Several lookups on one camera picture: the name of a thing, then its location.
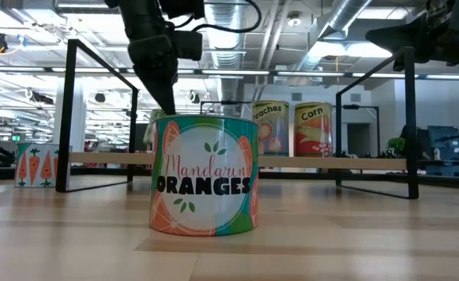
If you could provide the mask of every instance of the wooden floor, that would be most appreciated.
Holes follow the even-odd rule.
[[[73,184],[123,177],[72,177]],[[459,190],[407,201],[332,182],[260,181],[261,225],[230,237],[148,228],[148,178],[56,194],[0,182],[0,281],[459,280]],[[396,183],[349,183],[404,192]]]

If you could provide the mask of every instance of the potted plant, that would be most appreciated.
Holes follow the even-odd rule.
[[[393,150],[396,156],[403,154],[405,139],[402,137],[393,137],[387,141],[387,149]]]

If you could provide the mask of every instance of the wooden shelf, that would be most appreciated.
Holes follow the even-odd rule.
[[[152,165],[153,154],[140,153],[70,153],[74,163],[115,163]],[[327,169],[378,169],[405,170],[405,159],[363,159],[363,158],[309,158],[309,157],[259,157],[262,167],[276,168],[327,168]]]

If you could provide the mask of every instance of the white pillar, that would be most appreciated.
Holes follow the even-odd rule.
[[[65,79],[59,80],[58,92],[56,94],[56,112],[55,112],[55,128],[53,133],[53,144],[59,144],[59,130],[61,128],[61,117],[63,110],[63,89]],[[73,106],[72,106],[72,127],[70,133],[70,146],[72,152],[84,151],[84,140],[86,135],[86,111],[87,111],[87,95],[84,91],[84,83],[81,79],[75,79],[73,88]]]

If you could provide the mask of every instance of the black cable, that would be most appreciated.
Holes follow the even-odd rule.
[[[225,31],[225,32],[232,32],[232,33],[238,33],[238,34],[242,34],[242,33],[247,33],[247,32],[253,31],[254,29],[258,28],[259,25],[261,24],[261,20],[262,20],[261,9],[252,0],[244,0],[244,1],[249,3],[250,5],[252,5],[252,7],[254,7],[255,11],[258,13],[258,20],[256,21],[256,23],[253,26],[236,30],[236,29],[233,29],[233,28],[221,27],[221,26],[216,26],[214,24],[204,23],[204,24],[199,25],[198,27],[195,27],[192,30],[192,32],[199,31],[202,28],[213,28],[213,29],[216,29],[216,30],[221,30],[221,31]]]
[[[190,18],[189,18],[187,21],[185,21],[184,23],[181,23],[181,24],[178,25],[178,26],[174,26],[174,28],[185,27],[185,26],[187,26],[188,24],[190,24],[191,21],[192,21],[193,19],[194,19],[194,17],[193,17],[193,15],[191,15]]]

